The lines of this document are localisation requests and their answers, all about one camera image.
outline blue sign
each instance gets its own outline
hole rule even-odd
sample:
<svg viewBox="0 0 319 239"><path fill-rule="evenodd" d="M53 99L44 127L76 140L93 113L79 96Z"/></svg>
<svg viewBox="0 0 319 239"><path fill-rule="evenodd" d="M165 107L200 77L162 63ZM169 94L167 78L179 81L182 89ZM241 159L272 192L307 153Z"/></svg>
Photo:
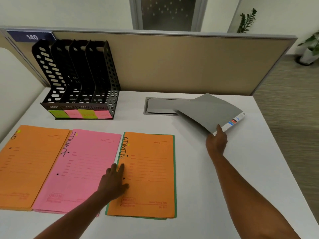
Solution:
<svg viewBox="0 0 319 239"><path fill-rule="evenodd" d="M39 40L56 40L51 31L7 30L7 32L16 42L36 43Z"/></svg>

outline desk surface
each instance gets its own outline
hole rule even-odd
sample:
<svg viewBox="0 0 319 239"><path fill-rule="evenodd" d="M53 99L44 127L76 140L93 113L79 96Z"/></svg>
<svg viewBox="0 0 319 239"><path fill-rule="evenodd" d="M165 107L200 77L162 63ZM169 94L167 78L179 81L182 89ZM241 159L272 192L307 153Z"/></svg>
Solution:
<svg viewBox="0 0 319 239"><path fill-rule="evenodd" d="M178 116L143 114L145 97L196 98L197 94L121 91L114 120L56 121L39 95L0 144L24 125L86 129L99 132L174 134L177 218L166 221L105 216L105 208L82 238L227 238L239 239L229 216L217 174L205 149L205 136ZM311 213L281 151L252 96L217 95L245 113L227 131L225 157L289 221L302 239L319 235ZM0 238L33 238L60 218L58 214L0 210Z"/></svg>

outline desk organizer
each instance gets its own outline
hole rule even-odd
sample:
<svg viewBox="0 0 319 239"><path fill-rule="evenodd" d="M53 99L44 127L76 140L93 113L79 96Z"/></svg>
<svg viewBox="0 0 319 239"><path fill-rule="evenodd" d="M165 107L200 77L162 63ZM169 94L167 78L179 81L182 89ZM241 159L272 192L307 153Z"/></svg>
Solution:
<svg viewBox="0 0 319 239"><path fill-rule="evenodd" d="M40 104L56 120L114 118L120 84L107 41L39 40L32 54L51 85Z"/></svg>

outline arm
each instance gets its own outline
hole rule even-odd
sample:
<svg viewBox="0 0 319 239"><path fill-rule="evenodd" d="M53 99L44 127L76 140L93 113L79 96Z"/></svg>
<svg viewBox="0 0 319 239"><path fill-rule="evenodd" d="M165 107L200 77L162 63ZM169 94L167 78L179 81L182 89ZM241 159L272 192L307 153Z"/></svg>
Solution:
<svg viewBox="0 0 319 239"><path fill-rule="evenodd" d="M122 185L123 171L124 164L121 164L118 172L116 164L113 164L102 176L98 190L94 194L42 231L35 239L80 238L101 209L129 188L128 184Z"/></svg>
<svg viewBox="0 0 319 239"><path fill-rule="evenodd" d="M227 135L218 125L217 135L207 137L206 148L241 239L300 239L283 215L226 160L226 144Z"/></svg>

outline pink sticky note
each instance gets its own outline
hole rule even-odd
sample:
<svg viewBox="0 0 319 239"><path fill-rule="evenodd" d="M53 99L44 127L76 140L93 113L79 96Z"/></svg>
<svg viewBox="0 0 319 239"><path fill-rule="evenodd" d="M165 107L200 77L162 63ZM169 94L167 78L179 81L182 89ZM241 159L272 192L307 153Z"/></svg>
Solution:
<svg viewBox="0 0 319 239"><path fill-rule="evenodd" d="M67 213L98 188L115 160L120 134L74 129L46 179L33 210Z"/></svg>
<svg viewBox="0 0 319 239"><path fill-rule="evenodd" d="M98 119L107 119L107 118L112 119L112 116L109 111L94 111L94 112L95 112L95 115L98 117Z"/></svg>
<svg viewBox="0 0 319 239"><path fill-rule="evenodd" d="M81 113L78 110L65 110L65 113L70 117L70 118L83 118Z"/></svg>

